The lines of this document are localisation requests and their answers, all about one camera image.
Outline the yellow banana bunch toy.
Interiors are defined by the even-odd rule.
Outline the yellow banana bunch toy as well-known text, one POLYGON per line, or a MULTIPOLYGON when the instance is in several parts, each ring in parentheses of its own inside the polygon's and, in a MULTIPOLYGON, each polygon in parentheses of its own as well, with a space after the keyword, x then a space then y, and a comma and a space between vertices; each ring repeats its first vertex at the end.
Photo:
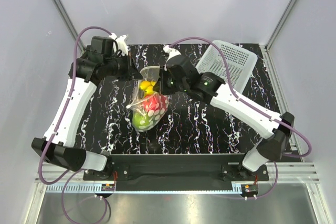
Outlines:
POLYGON ((142 81, 139 84, 139 89, 143 91, 144 97, 147 95, 153 95, 155 91, 153 90, 156 82, 155 81, 142 81))

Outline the red dragon fruit toy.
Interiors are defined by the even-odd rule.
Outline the red dragon fruit toy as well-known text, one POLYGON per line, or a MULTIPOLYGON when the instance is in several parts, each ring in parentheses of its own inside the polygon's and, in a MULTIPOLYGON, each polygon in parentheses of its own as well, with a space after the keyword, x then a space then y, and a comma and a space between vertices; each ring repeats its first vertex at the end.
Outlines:
POLYGON ((156 93, 153 95, 147 95, 142 102, 142 107, 145 109, 146 112, 161 109, 167 110, 168 103, 169 101, 167 96, 156 93))

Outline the clear dotted zip top bag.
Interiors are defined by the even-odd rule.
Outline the clear dotted zip top bag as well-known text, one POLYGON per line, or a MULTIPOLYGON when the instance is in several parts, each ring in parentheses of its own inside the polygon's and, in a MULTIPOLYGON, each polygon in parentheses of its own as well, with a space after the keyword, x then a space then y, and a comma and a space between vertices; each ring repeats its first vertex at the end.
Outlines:
POLYGON ((156 126, 167 112, 168 96, 153 90, 159 79, 160 67, 144 67, 140 74, 142 79, 135 84, 130 104, 127 109, 132 112, 132 126, 138 132, 145 132, 156 126))

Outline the green apple toy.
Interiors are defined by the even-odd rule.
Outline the green apple toy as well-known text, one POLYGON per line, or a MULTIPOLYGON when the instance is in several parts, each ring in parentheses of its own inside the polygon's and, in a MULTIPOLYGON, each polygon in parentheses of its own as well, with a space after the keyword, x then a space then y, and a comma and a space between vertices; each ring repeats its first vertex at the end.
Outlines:
POLYGON ((134 112, 132 123, 133 126, 138 130, 143 130, 147 128, 150 124, 148 116, 146 114, 141 114, 138 112, 134 112))

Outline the white plastic basket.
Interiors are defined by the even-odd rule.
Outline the white plastic basket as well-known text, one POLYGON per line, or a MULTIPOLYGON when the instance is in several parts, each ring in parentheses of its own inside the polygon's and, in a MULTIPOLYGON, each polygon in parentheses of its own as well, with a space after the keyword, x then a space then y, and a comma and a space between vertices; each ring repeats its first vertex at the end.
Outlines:
POLYGON ((226 82, 227 73, 233 88, 242 93, 257 63, 257 55, 242 46, 214 40, 196 65, 199 73, 211 72, 226 82))

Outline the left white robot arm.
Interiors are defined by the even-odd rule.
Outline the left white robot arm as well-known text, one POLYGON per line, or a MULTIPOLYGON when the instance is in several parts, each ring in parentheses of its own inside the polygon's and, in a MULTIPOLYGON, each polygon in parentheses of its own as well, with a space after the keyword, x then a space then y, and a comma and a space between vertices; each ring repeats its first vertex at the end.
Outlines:
POLYGON ((103 180, 113 175, 113 167, 106 155, 75 147, 77 129, 84 111, 98 85, 106 77, 118 81, 139 80, 137 70, 126 43, 127 36, 111 34, 94 36, 79 58, 75 58, 60 107, 42 138, 34 138, 33 150, 43 162, 71 171, 95 170, 103 180))

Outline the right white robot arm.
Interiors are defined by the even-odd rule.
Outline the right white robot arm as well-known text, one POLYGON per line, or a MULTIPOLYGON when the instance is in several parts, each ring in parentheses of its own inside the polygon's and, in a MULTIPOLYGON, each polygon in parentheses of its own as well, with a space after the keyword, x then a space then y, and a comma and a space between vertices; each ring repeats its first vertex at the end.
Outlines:
POLYGON ((286 112, 268 111, 211 72, 199 73, 188 57, 177 55, 159 67, 154 91, 162 95, 184 92, 193 100, 221 109, 245 124, 260 136, 259 143, 249 150, 238 167, 239 176, 250 180, 267 162, 280 159, 292 134, 295 117, 286 112))

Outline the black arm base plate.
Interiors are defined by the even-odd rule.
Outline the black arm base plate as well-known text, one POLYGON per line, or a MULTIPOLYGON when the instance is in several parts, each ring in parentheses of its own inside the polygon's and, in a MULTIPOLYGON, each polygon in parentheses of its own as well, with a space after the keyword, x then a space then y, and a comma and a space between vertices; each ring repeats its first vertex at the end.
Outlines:
POLYGON ((240 163, 243 154, 113 154, 109 172, 90 170, 88 182, 115 182, 117 191, 143 193, 169 191, 225 191, 232 183, 267 182, 267 167, 246 172, 240 163))

